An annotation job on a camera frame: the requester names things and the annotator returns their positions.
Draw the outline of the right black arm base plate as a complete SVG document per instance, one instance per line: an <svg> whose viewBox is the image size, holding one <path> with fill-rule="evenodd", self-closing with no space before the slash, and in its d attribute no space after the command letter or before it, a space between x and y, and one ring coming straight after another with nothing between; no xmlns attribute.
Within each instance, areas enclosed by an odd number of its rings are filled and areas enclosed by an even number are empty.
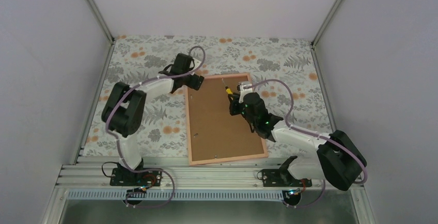
<svg viewBox="0 0 438 224"><path fill-rule="evenodd" d="M289 172L281 172L279 169L262 169L257 173L257 178L264 187L312 187L311 180L295 179Z"/></svg>

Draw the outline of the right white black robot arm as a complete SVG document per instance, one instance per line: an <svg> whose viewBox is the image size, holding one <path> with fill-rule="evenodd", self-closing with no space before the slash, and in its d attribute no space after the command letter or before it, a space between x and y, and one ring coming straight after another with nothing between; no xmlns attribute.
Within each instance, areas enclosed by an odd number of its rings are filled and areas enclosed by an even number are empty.
<svg viewBox="0 0 438 224"><path fill-rule="evenodd" d="M229 111L241 115L250 131L272 142L285 143L304 151L308 158L292 155L277 170L285 186L303 179L327 180L332 186L346 191L365 174L367 162L348 135L340 130L318 134L291 124L268 112L264 101L255 92L241 95L229 92Z"/></svg>

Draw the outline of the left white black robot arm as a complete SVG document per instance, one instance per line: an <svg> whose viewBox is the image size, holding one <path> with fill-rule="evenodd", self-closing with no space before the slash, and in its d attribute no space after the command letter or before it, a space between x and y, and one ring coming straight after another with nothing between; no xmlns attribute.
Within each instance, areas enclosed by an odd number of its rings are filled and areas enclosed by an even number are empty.
<svg viewBox="0 0 438 224"><path fill-rule="evenodd" d="M204 77L196 74L206 60L206 52L198 60L191 53L179 53L155 77L134 85L118 82L113 86L102 113L105 131L114 137L119 161L124 169L123 178L130 185L139 184L144 178L143 158L137 148L135 135L139 129L147 102L179 88L199 90Z"/></svg>

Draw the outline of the pink wooden photo frame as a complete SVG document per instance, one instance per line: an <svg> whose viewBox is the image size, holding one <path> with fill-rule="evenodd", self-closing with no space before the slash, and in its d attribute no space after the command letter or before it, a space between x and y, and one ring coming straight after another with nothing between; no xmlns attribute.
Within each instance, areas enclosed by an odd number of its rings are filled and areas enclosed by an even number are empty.
<svg viewBox="0 0 438 224"><path fill-rule="evenodd" d="M225 87L251 81L249 73L209 75L199 90L185 89L187 150L190 166L268 157L264 139L252 133L241 115L229 113Z"/></svg>

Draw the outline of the yellow handled screwdriver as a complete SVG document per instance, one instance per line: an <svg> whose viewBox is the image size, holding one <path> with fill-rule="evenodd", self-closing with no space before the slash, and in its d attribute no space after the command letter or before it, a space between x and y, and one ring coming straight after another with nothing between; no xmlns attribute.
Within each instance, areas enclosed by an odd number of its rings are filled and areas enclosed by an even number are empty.
<svg viewBox="0 0 438 224"><path fill-rule="evenodd" d="M222 83L223 83L224 86L225 86L225 91L226 91L226 93L227 93L228 95L232 95L232 94L233 94L233 91L228 87L228 85L226 84L224 78L221 78L221 81L222 81Z"/></svg>

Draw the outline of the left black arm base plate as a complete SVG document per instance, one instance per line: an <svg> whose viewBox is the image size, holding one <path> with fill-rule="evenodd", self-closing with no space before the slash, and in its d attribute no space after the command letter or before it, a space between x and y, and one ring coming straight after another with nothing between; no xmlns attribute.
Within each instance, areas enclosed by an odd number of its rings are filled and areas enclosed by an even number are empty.
<svg viewBox="0 0 438 224"><path fill-rule="evenodd" d="M110 178L110 186L153 187L160 186L161 171L148 170L142 173L133 173L125 167L114 168Z"/></svg>

